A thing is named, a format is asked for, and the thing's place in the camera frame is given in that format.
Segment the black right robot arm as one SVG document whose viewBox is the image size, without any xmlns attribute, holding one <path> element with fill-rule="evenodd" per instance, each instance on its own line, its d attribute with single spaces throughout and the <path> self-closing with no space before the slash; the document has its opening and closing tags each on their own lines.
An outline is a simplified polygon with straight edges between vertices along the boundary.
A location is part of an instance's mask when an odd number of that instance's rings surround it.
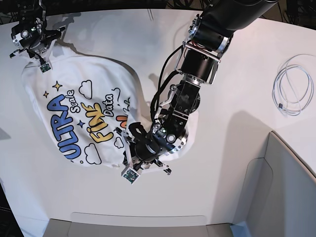
<svg viewBox="0 0 316 237">
<path fill-rule="evenodd" d="M 61 37 L 61 30 L 48 30 L 46 6 L 42 0 L 18 0 L 19 23 L 11 29 L 11 39 L 17 49 L 10 55 L 27 52 L 31 59 L 46 63 L 52 43 Z"/>
</svg>

